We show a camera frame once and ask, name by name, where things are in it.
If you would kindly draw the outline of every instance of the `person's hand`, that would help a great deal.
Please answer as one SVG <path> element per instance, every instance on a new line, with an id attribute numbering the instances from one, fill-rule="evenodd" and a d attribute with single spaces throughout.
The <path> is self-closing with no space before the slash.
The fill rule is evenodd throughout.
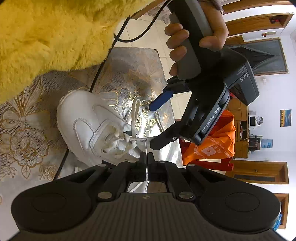
<path id="1" fill-rule="evenodd" d="M 212 51 L 218 51 L 222 49 L 228 36 L 227 26 L 220 11 L 215 9 L 211 3 L 199 2 L 199 4 L 213 30 L 213 36 L 202 38 L 199 42 L 199 46 L 202 48 L 208 48 Z M 177 62 L 187 53 L 186 47 L 182 46 L 181 43 L 189 37 L 189 32 L 183 29 L 181 24 L 173 23 L 165 28 L 165 34 L 171 36 L 167 41 L 167 46 L 170 49 L 173 49 L 170 53 L 170 58 Z M 177 63 L 174 63 L 170 69 L 170 75 L 175 76 L 177 73 Z"/>

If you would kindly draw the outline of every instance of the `white sneaker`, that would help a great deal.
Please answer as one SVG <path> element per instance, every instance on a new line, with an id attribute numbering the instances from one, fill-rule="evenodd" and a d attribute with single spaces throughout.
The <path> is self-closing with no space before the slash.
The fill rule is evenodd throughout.
<path id="1" fill-rule="evenodd" d="M 126 160 L 137 161 L 140 152 L 134 150 L 138 140 L 134 122 L 139 105 L 138 101 L 134 102 L 131 128 L 92 93 L 76 90 L 63 96 L 57 107 L 57 124 L 69 150 L 90 167 L 102 160 L 114 165 Z M 124 133 L 130 130 L 132 137 Z"/>

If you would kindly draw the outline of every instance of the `orange plastic bag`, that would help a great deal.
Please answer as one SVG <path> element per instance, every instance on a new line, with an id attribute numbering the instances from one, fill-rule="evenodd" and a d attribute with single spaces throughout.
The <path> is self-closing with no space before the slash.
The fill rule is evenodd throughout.
<path id="1" fill-rule="evenodd" d="M 224 110 L 219 120 L 199 146 L 191 143 L 182 155 L 183 164 L 187 165 L 199 159 L 223 159 L 234 156 L 235 140 L 234 116 Z"/>

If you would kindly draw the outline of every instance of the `lace tablecloth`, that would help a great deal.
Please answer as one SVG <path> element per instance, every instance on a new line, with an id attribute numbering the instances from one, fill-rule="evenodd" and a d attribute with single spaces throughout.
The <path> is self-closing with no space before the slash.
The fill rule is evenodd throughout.
<path id="1" fill-rule="evenodd" d="M 51 71 L 37 77 L 13 100 L 0 106 L 0 240 L 17 232 L 10 205 L 23 190 L 51 181 L 66 150 L 56 122 L 60 98 L 69 90 L 88 88 L 98 70 L 93 66 L 73 72 Z M 156 112 L 148 104 L 165 87 L 160 58 L 154 49 L 114 48 L 95 85 L 100 95 L 124 119 L 129 120 L 133 100 L 142 100 L 136 121 L 140 137 L 157 136 L 174 123 L 170 102 Z M 161 150 L 163 160 L 182 166 L 178 142 Z M 87 168 L 70 153 L 60 177 L 74 168 Z"/>

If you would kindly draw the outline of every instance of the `sleeve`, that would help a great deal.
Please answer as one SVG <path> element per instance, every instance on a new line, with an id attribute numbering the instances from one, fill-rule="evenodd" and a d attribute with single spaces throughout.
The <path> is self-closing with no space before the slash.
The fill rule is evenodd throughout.
<path id="1" fill-rule="evenodd" d="M 224 10 L 222 8 L 222 5 L 220 3 L 220 0 L 198 0 L 199 2 L 208 2 L 213 4 L 213 6 L 221 12 L 221 14 L 224 14 Z"/>

